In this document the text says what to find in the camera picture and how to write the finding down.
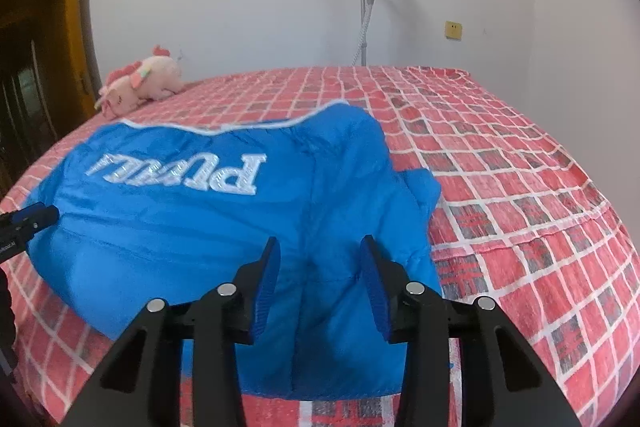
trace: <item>metal screw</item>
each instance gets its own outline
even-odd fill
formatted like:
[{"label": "metal screw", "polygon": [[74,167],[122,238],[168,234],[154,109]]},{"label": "metal screw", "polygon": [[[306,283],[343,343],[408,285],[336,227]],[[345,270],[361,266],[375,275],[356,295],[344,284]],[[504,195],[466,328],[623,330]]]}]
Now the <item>metal screw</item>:
[{"label": "metal screw", "polygon": [[424,284],[421,282],[411,281],[405,286],[407,292],[411,295],[422,295],[424,293]]},{"label": "metal screw", "polygon": [[164,301],[162,299],[151,299],[146,303],[146,309],[152,313],[159,312],[164,309]]},{"label": "metal screw", "polygon": [[221,297],[230,297],[231,295],[236,293],[237,289],[238,288],[236,288],[235,284],[225,282],[224,284],[218,286],[218,295],[220,295]]},{"label": "metal screw", "polygon": [[478,306],[481,309],[490,312],[495,308],[495,301],[491,297],[481,297],[478,299]]}]

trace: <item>red checkered bedsheet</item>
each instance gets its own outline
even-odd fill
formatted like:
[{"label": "red checkered bedsheet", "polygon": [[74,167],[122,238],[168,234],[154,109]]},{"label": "red checkered bedsheet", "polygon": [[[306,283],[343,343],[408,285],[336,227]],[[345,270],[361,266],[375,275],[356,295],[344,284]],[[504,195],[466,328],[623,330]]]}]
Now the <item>red checkered bedsheet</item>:
[{"label": "red checkered bedsheet", "polygon": [[[535,347],[585,427],[596,425],[640,363],[640,261],[609,202],[569,154],[464,71],[310,68],[206,80],[130,116],[217,127],[301,116],[336,98],[382,125],[397,169],[428,167],[442,198],[428,233],[447,298],[496,298]],[[96,116],[52,147],[0,204],[17,208]],[[25,254],[3,268],[17,317],[24,386],[60,420],[110,342],[53,295]],[[452,344],[451,425],[460,423]],[[183,382],[190,425],[190,382]],[[251,426],[393,425],[397,397],[343,402],[244,399]]]}]

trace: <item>blue jacket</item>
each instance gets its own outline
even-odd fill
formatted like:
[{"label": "blue jacket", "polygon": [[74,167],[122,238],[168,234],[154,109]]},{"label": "blue jacket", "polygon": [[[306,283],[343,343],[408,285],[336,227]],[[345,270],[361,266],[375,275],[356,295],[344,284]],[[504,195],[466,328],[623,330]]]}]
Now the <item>blue jacket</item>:
[{"label": "blue jacket", "polygon": [[395,172],[379,124],[345,103],[224,131],[120,122],[31,193],[26,204],[55,204],[61,217],[28,250],[53,290],[115,339],[149,299],[200,298],[274,235],[280,272],[266,330],[237,349],[242,390],[381,396],[400,390],[406,346],[376,330],[358,247],[372,234],[440,291],[426,237],[439,195],[428,170]]}]

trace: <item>stuffed pig toy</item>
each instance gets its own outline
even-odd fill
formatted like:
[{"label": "stuffed pig toy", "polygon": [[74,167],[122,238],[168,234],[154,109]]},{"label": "stuffed pig toy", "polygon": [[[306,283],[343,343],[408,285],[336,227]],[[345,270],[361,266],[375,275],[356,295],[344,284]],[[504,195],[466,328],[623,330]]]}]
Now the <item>stuffed pig toy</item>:
[{"label": "stuffed pig toy", "polygon": [[111,120],[134,111],[146,100],[164,100],[183,88],[177,62],[169,51],[156,46],[151,57],[111,71],[95,107],[101,106],[102,114]]}]

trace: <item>wall socket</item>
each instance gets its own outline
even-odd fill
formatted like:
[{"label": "wall socket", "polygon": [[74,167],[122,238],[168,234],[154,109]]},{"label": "wall socket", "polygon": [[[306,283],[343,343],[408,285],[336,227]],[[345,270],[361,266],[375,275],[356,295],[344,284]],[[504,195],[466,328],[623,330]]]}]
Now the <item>wall socket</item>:
[{"label": "wall socket", "polygon": [[444,23],[444,36],[447,39],[462,40],[462,24],[459,22],[447,21]]}]

